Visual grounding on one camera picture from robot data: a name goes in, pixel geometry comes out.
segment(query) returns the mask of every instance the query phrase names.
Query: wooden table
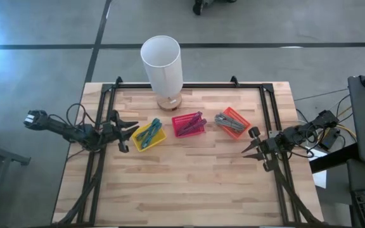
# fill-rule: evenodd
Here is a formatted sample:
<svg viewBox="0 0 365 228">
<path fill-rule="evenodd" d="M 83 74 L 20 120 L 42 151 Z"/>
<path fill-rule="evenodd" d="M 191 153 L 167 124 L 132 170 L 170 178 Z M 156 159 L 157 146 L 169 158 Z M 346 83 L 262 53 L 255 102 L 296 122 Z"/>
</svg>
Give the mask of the wooden table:
<svg viewBox="0 0 365 228">
<path fill-rule="evenodd" d="M 289 83 L 273 84 L 283 128 L 297 124 Z M 93 119 L 101 85 L 87 83 L 84 88 L 82 104 Z M 182 98 L 178 110 L 166 112 L 158 108 L 155 93 L 149 89 L 117 89 L 115 109 L 121 119 L 137 120 L 144 126 L 157 117 L 167 139 L 142 153 L 132 141 L 128 142 L 129 153 L 119 152 L 117 142 L 108 145 L 96 225 L 280 225 L 273 172 L 265 172 L 261 161 L 241 157 L 240 152 L 250 144 L 247 133 L 235 141 L 214 122 L 215 114 L 230 106 L 258 126 L 261 138 L 266 138 L 259 90 L 183 89 Z M 269 108 L 274 123 L 270 103 Z M 171 118 L 197 111 L 208 121 L 206 133 L 177 139 Z M 69 154 L 80 149 L 71 145 Z M 79 197 L 87 157 L 81 153 L 67 162 L 53 222 Z M 293 156 L 290 165 L 298 195 L 322 220 L 309 162 Z M 291 218 L 289 203 L 287 208 Z"/>
</svg>

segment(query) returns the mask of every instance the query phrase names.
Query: concrete floor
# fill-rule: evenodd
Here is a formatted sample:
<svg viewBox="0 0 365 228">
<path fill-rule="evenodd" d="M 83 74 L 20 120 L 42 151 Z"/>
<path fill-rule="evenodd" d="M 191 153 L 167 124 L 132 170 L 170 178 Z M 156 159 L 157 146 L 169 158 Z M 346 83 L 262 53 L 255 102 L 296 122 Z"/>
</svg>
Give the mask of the concrete floor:
<svg viewBox="0 0 365 228">
<path fill-rule="evenodd" d="M 365 0 L 218 2 L 200 17 L 192 13 L 192 3 L 114 0 L 102 43 L 142 43 L 159 34 L 185 43 L 365 42 Z M 94 44 L 104 5 L 105 0 L 0 0 L 0 45 Z M 0 197 L 0 225 L 50 223 L 68 143 L 49 132 L 27 130 L 22 122 L 31 109 L 65 116 L 80 100 L 91 53 L 0 50 L 0 147 L 32 157 L 29 166 L 10 168 Z M 186 82 L 227 81 L 232 75 L 240 81 L 289 81 L 297 99 L 346 88 L 347 77 L 365 75 L 365 47 L 183 49 L 182 64 Z M 99 51 L 92 81 L 113 82 L 117 76 L 126 82 L 148 80 L 139 50 Z M 311 120 L 346 94 L 295 104 Z M 341 107 L 349 105 L 345 100 Z M 344 124 L 354 129 L 352 118 Z M 323 205 L 329 223 L 347 223 L 338 221 L 344 210 L 333 219 L 340 206 Z"/>
</svg>

